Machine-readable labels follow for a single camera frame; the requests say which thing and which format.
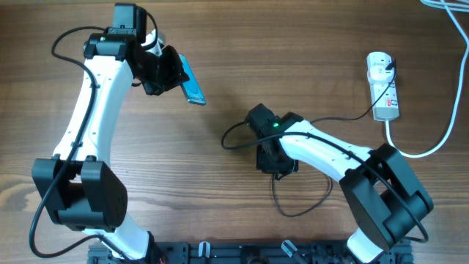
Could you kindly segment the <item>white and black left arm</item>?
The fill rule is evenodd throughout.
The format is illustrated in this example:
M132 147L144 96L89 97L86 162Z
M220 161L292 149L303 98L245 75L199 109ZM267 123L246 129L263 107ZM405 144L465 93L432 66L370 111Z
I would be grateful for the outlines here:
M163 255L150 231L128 213L128 192L110 167L111 143L128 90L140 81L148 95L160 95L191 81L176 50L154 30L134 34L93 32L84 46L83 83L67 130L50 158L38 158L32 178L41 200L32 219L35 243L42 213L54 224L98 239L124 263L160 263Z

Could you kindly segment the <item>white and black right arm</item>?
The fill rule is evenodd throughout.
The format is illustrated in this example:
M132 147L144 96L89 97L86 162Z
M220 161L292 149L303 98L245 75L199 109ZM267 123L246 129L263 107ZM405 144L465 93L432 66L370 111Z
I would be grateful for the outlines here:
M389 144L376 150L344 142L289 112L276 116L263 104L245 123L254 132L256 167L279 180L306 163L337 182L358 229L347 248L370 263L407 237L434 208L404 156Z

